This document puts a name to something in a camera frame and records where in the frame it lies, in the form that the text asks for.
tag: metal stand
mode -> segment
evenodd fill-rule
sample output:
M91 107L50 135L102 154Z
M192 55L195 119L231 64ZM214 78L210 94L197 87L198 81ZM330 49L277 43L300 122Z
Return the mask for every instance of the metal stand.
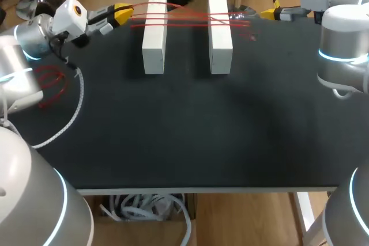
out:
M20 0L16 13L23 20L30 20L39 14L54 16L56 9L63 2L64 0Z

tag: white block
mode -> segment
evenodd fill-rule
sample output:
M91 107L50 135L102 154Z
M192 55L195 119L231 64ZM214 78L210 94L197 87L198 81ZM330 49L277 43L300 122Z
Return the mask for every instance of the white block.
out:
M166 2L167 0L149 0L149 2ZM148 5L146 24L159 24L157 26L145 26L144 41L142 42L142 56L144 58L144 68L146 74L163 74L165 60L165 43L167 39L167 26L160 24L167 23L166 4Z
M228 74L231 71L233 44L229 26L227 0L209 0L208 13L213 19L209 25L209 57L212 74Z

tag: red wire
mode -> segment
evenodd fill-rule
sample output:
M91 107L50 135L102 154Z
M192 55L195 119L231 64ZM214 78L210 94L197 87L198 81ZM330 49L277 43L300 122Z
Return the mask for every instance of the red wire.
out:
M55 102L57 99L59 99L61 97L61 95L63 93L65 93L65 90L67 88L67 80L66 80L66 76L64 75L63 72L61 72L59 70L59 68L57 66L41 66L39 68L37 68L35 70L35 72L39 73L41 71L50 71L47 73L44 73L43 75L41 75L37 80L41 86L42 89L48 89L54 85L56 85L59 81L64 80L64 86L62 87L62 89L54 96L52 96L52 98L39 103L39 107L40 108L44 108L46 106L51 105L53 102ZM50 78L51 76L56 76L56 79L46 83L46 84L42 84L42 82L47 79Z
M198 18L160 18L160 17L133 17L132 20L183 20L183 21L201 21ZM250 26L249 21L239 21L239 20L218 20L214 18L208 18L210 21L229 21L229 22L237 22L237 23L243 23L244 26Z
M183 14L190 14L193 15L194 13L141 13L141 14L133 14L132 16L143 16L146 14L168 14L170 16L178 16L178 15L183 15ZM248 12L229 12L229 13L202 13L202 12L196 12L196 14L201 14L204 16L212 16L214 14L248 14Z
M247 27L248 25L243 24L209 24L211 26L235 26L235 27ZM134 24L131 25L131 28L134 27L145 27L145 26L173 26L173 27L208 27L208 24L176 24L176 23L167 23L167 24Z
M142 3L137 3L137 4L132 5L132 7L142 6L142 5L148 5L148 4L165 4L167 6L172 6L172 7L176 7L176 8L182 8L184 10L189 10L189 11L191 11L191 14L193 16L202 16L202 17L204 17L204 15L207 15L208 17L213 18L213 17L210 16L211 14L196 12L195 10L193 10L191 8L188 8L188 7L185 7L185 6L181 6L181 5L178 5L178 4L169 3L169 2L156 2L156 1L142 2ZM240 13L240 12L218 13L218 14L235 14L235 13Z

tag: black table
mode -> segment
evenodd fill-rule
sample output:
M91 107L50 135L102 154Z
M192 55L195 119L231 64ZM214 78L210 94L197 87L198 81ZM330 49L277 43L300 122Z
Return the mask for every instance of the black table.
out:
M313 20L253 20L251 29L256 41L232 29L229 75L209 73L207 28L168 28L164 75L144 74L143 29L128 24L67 46L85 101L39 152L78 189L337 186L368 155L369 97L339 100L319 84ZM79 85L69 77L52 107L11 116L30 144L71 118Z

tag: black cable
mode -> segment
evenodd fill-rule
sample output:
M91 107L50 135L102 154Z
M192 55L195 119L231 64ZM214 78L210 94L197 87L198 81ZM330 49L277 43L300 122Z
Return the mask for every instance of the black cable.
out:
M58 40L58 44L59 44L59 52L57 52L52 44L52 42L54 40ZM77 66L74 63L69 62L69 60L65 57L63 57L62 55L62 47L64 45L65 42L65 35L61 34L61 35L56 35L54 37L52 37L49 41L48 41L48 46L50 47L51 52L59 59L61 60L67 67L69 67L72 70L76 70Z
M103 14L100 14L96 17L93 17L91 18L89 21L88 21L88 25L92 25L92 24L96 24L98 23L99 21L101 20L104 20L105 18L107 18L108 16L112 15L112 14L115 14L116 12L118 11L121 11L121 10L126 10L126 9L131 9L132 8L132 5L127 5L127 6L122 6L122 7L118 7L114 10L111 10L111 11L107 11Z

